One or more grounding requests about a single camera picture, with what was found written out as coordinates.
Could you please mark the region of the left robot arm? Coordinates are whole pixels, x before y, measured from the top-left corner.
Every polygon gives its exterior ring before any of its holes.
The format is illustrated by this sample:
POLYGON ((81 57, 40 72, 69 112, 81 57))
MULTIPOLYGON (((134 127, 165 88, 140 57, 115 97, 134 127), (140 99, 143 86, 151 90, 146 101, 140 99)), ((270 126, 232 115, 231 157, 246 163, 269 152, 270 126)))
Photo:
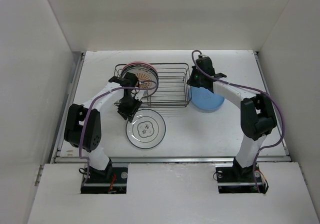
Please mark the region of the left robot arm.
POLYGON ((94 97, 82 104, 72 104, 67 113, 64 140, 79 149, 79 157, 88 162, 86 175, 95 175, 100 182, 112 176, 112 162, 99 145, 102 137, 101 111, 119 102, 118 114, 132 121, 141 100, 132 95, 140 90, 138 77, 126 73, 124 77, 113 76, 107 85, 94 97))

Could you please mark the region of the white flower pattern plate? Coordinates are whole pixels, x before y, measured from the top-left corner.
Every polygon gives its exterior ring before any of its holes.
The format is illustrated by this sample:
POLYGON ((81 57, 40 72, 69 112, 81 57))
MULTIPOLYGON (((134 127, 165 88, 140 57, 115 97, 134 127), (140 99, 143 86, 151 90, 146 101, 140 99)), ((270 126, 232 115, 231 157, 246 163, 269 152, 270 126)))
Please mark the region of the white flower pattern plate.
POLYGON ((138 110, 125 126, 128 141, 138 149, 152 149, 164 139, 167 131, 163 117, 155 110, 138 110))

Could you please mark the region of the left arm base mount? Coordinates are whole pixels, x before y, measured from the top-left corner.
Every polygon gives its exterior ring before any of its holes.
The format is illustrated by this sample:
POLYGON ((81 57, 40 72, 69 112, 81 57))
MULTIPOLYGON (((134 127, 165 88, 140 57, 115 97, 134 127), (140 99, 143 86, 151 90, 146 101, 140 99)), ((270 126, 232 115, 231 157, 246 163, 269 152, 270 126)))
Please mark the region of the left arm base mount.
POLYGON ((126 194, 128 167, 120 166, 113 167, 108 177, 99 176, 96 173, 89 175, 87 181, 87 168, 79 168, 79 173, 82 174, 81 194, 126 194))

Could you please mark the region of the blue plate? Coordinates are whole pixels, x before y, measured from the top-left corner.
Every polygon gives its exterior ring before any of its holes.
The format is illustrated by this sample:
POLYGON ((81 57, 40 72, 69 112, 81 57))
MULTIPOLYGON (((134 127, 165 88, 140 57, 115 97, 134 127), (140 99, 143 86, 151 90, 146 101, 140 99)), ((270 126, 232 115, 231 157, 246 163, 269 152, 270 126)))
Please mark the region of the blue plate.
POLYGON ((216 111, 225 101, 223 96, 212 93, 211 91, 202 87, 197 88, 191 86, 189 93, 192 104, 203 111, 216 111))

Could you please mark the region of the orange sunburst plate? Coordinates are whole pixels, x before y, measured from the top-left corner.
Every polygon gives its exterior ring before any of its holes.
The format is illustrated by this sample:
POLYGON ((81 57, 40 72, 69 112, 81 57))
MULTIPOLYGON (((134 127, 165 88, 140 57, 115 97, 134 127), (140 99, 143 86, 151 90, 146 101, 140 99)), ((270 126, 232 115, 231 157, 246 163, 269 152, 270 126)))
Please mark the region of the orange sunburst plate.
POLYGON ((121 77, 123 78, 126 73, 133 73, 139 79, 139 87, 142 89, 150 89, 156 86, 159 83, 158 75, 155 75, 153 72, 149 71, 144 67, 133 67, 126 69, 124 73, 121 72, 121 77))

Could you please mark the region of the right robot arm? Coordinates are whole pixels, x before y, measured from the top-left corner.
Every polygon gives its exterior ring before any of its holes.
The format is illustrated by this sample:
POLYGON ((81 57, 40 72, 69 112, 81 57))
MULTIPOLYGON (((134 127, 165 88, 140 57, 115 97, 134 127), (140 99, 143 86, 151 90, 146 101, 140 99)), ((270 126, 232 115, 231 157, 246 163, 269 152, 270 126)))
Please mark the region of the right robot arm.
POLYGON ((238 181, 247 178, 255 170, 255 163, 265 138, 277 127, 276 114, 271 97, 248 86, 222 80, 225 75, 216 74, 214 68, 203 70, 193 66, 188 85, 205 88, 229 100, 240 110, 240 124, 243 131, 241 147, 234 158, 232 176, 238 181))

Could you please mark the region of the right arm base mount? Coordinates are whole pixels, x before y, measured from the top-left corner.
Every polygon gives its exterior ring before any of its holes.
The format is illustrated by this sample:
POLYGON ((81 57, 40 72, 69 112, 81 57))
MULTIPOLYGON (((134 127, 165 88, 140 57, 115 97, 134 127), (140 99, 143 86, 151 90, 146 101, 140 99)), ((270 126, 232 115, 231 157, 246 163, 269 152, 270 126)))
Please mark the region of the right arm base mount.
POLYGON ((243 175, 236 173, 232 166, 218 166, 215 170, 213 177, 216 177, 219 194, 266 194, 269 189, 268 181, 258 168, 254 172, 250 169, 243 175))

